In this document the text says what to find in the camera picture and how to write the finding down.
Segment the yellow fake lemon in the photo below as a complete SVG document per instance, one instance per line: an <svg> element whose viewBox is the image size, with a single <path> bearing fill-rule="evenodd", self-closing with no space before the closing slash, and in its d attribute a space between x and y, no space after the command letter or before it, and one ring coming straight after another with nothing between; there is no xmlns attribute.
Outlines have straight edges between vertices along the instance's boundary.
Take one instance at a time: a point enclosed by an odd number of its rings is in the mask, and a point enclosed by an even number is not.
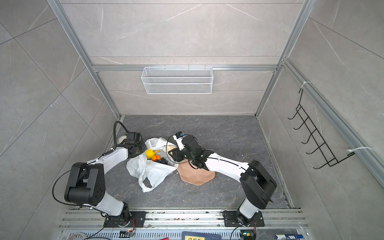
<svg viewBox="0 0 384 240"><path fill-rule="evenodd" d="M151 160L152 157L155 155L156 155L156 153L153 150L150 150L150 149L146 150L146 157L148 160Z"/></svg>

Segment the pink scalloped plate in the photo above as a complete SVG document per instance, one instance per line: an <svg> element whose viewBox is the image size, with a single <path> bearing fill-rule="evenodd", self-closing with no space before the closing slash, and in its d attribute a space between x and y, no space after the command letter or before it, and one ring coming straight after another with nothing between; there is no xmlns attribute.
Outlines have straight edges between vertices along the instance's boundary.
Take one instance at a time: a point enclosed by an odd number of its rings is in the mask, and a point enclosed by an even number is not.
<svg viewBox="0 0 384 240"><path fill-rule="evenodd" d="M199 169L187 160L178 165L178 173L182 181L196 186L201 186L216 176L215 172Z"/></svg>

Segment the white plastic bag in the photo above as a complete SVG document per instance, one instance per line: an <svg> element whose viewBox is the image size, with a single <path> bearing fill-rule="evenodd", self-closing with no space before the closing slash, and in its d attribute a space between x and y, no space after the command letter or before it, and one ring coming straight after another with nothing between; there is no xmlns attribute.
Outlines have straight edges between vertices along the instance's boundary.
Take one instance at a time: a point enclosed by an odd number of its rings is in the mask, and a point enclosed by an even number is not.
<svg viewBox="0 0 384 240"><path fill-rule="evenodd" d="M160 154L160 157L169 160L170 156L166 154L166 146L176 146L168 143L164 138L151 138L146 140L147 149L153 150ZM129 159L126 168L131 176L138 178L139 186L144 193L151 192L163 180L175 170L178 165L169 161L168 165L156 163L148 160L146 153L142 153L135 158Z"/></svg>

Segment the orange fake fruit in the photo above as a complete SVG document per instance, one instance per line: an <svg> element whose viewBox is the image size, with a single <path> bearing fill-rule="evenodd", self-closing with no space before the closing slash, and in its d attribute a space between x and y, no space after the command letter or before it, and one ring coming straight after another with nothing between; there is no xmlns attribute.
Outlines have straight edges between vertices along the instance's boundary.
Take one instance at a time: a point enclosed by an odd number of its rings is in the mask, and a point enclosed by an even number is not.
<svg viewBox="0 0 384 240"><path fill-rule="evenodd" d="M154 155L152 158L151 158L151 160L152 161L154 161L154 162L158 162L158 161L160 161L162 158L160 157L160 156L158 156L158 155Z"/></svg>

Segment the dark fake grape bunch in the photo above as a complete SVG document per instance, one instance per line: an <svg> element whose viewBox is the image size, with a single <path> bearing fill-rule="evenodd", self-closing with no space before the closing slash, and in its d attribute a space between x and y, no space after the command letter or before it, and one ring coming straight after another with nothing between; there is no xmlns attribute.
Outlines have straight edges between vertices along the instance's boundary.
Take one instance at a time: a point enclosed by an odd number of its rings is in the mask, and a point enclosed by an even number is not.
<svg viewBox="0 0 384 240"><path fill-rule="evenodd" d="M164 165L168 165L168 160L166 160L165 158L157 159L157 160L155 160L155 162L160 163L160 164L164 164Z"/></svg>

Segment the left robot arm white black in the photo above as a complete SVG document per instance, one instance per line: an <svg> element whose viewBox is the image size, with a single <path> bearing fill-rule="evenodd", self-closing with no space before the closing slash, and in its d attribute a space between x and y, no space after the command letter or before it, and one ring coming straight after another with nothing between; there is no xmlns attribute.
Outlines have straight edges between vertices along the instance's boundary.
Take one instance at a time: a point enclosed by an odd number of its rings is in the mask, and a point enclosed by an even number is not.
<svg viewBox="0 0 384 240"><path fill-rule="evenodd" d="M135 158L144 152L145 143L138 132L127 132L119 139L114 139L114 147L100 157L87 162L73 164L69 174L65 201L52 196L55 201L67 206L91 207L110 220L129 221L131 214L128 204L112 197L106 191L105 174L119 163Z"/></svg>

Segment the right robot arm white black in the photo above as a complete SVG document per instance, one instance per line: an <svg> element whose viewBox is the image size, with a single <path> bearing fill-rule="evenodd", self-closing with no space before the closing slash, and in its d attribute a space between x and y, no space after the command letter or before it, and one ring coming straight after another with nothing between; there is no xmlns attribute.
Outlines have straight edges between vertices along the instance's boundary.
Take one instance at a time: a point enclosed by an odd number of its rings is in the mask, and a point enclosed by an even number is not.
<svg viewBox="0 0 384 240"><path fill-rule="evenodd" d="M222 157L214 151L203 149L192 135L177 132L172 135L177 143L175 149L167 151L176 164L186 160L194 169L218 172L239 182L246 195L237 209L236 218L242 224L253 220L259 210L266 209L277 183L258 161L238 162Z"/></svg>

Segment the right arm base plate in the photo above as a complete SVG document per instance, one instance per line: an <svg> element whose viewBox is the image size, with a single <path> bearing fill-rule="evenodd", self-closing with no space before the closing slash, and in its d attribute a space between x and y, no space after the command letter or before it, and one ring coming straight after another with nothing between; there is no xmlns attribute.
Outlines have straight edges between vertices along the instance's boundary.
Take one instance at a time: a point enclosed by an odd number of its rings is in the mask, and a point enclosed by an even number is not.
<svg viewBox="0 0 384 240"><path fill-rule="evenodd" d="M251 219L247 219L238 211L223 211L224 223L226 227L264 227L265 222L261 212L256 212Z"/></svg>

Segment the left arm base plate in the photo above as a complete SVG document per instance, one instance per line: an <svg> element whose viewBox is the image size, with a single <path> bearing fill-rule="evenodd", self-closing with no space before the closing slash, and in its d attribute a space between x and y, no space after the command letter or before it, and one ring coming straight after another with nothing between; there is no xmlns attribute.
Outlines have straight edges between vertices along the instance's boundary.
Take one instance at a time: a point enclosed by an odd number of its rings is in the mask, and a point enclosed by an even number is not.
<svg viewBox="0 0 384 240"><path fill-rule="evenodd" d="M126 217L112 216L106 217L103 227L105 228L142 228L146 219L147 212L136 211L130 212Z"/></svg>

